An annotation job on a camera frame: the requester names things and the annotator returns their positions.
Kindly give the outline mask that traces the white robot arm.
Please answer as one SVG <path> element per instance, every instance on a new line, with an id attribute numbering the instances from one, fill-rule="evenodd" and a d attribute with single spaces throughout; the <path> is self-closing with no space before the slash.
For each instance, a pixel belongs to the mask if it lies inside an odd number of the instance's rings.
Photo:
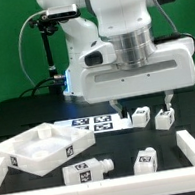
<path id="1" fill-rule="evenodd" d="M 59 23 L 69 52 L 67 98 L 105 102 L 121 112 L 119 99 L 165 94 L 195 84 L 193 38 L 152 37 L 149 7 L 174 0 L 36 0 L 47 20 Z"/>

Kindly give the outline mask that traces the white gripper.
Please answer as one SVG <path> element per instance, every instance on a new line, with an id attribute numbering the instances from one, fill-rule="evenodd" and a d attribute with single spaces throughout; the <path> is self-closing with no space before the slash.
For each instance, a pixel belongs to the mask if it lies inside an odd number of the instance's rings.
<path id="1" fill-rule="evenodd" d="M 147 64 L 140 68 L 121 70 L 115 64 L 85 68 L 80 77 L 84 99 L 88 103 L 110 101 L 110 106 L 124 119 L 127 111 L 118 99 L 165 92 L 169 111 L 172 89 L 195 84 L 194 53 L 193 40 L 188 37 L 157 45 Z"/>

